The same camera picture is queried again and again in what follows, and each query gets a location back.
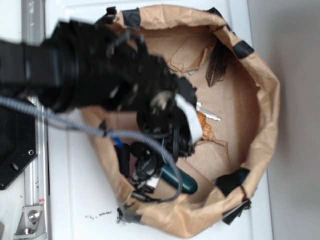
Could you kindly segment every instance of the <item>cable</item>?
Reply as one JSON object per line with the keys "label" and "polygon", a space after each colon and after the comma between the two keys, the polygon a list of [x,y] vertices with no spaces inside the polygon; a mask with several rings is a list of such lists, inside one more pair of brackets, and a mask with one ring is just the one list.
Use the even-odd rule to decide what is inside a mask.
{"label": "cable", "polygon": [[9,97],[4,97],[0,96],[0,105],[19,111],[24,114],[32,115],[36,118],[43,117],[44,119],[48,120],[51,119],[56,122],[63,123],[67,126],[71,126],[74,129],[80,130],[82,132],[85,132],[87,134],[93,135],[93,136],[98,136],[98,137],[110,137],[110,138],[129,138],[129,139],[135,139],[138,140],[139,142],[143,142],[146,145],[148,145],[150,148],[154,149],[158,154],[163,155],[165,158],[166,163],[172,168],[174,174],[176,175],[179,185],[177,188],[177,191],[173,197],[167,198],[167,199],[154,199],[155,201],[159,203],[164,203],[164,202],[170,202],[176,200],[180,193],[182,192],[183,188],[183,180],[181,177],[181,174],[179,172],[178,167],[175,164],[175,161],[172,157],[172,155],[168,152],[167,149],[161,146],[159,142],[156,140],[152,139],[151,137],[138,132],[138,131],[133,131],[133,130],[115,130],[115,131],[109,131],[108,133],[104,131],[101,128],[95,128],[92,126],[89,126],[84,123],[80,122],[74,122],[70,121],[68,119],[59,117],[57,114],[53,112],[48,112],[48,111],[41,111],[38,110],[36,107],[27,104],[25,102],[12,99]]}

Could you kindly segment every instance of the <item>metal bracket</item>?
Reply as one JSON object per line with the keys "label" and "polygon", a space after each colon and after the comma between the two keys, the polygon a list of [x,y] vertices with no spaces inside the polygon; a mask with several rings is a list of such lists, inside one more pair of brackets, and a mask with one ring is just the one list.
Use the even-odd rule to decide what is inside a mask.
{"label": "metal bracket", "polygon": [[42,205],[24,206],[22,216],[13,239],[35,239],[46,233],[45,215]]}

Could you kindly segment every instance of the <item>cardboard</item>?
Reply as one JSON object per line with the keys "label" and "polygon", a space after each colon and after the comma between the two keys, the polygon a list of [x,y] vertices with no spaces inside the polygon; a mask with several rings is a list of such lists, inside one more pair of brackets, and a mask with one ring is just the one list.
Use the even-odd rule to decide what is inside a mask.
{"label": "cardboard", "polygon": [[[119,172],[113,143],[108,138],[91,138],[114,194],[125,211],[139,222],[172,235],[189,238],[221,220],[223,213],[250,199],[275,151],[280,109],[280,84],[262,58],[239,39],[217,14],[171,5],[135,10],[139,30],[151,53],[162,55],[169,68],[185,74],[197,87],[202,107],[222,118],[207,120],[215,142],[200,141],[195,155],[181,158],[178,166],[196,179],[193,195],[181,194],[167,203],[143,203],[131,197],[134,188]],[[130,19],[123,12],[110,26],[116,32],[127,28]],[[219,39],[229,54],[223,81],[208,86],[209,55]],[[196,70],[190,76],[186,72]],[[134,113],[108,113],[100,107],[82,110],[84,120],[108,128],[137,130]],[[242,186],[225,196],[213,180],[239,168],[250,170]],[[160,181],[157,197],[173,196],[175,189]]]}

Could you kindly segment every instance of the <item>silver key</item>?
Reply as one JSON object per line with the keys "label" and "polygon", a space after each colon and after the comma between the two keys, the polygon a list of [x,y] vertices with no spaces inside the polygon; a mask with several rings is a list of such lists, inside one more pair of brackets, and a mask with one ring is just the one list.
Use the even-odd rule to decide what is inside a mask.
{"label": "silver key", "polygon": [[195,108],[197,111],[203,113],[208,119],[212,119],[212,120],[215,120],[215,121],[221,121],[221,117],[219,117],[218,115],[212,113],[212,112],[209,112],[205,109],[202,108],[202,103],[197,101],[196,102],[196,108]]}

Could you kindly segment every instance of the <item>green object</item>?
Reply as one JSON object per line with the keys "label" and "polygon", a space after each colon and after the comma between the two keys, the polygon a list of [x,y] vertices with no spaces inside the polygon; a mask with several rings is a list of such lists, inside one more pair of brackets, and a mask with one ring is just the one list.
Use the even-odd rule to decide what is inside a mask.
{"label": "green object", "polygon": [[[198,184],[196,180],[194,180],[193,177],[186,174],[184,171],[179,169],[181,177],[182,177],[182,192],[186,194],[194,194],[198,190]],[[170,185],[174,186],[175,188],[178,188],[179,182],[178,179],[172,170],[172,168],[165,164],[162,167],[162,174],[161,177],[166,180]]]}

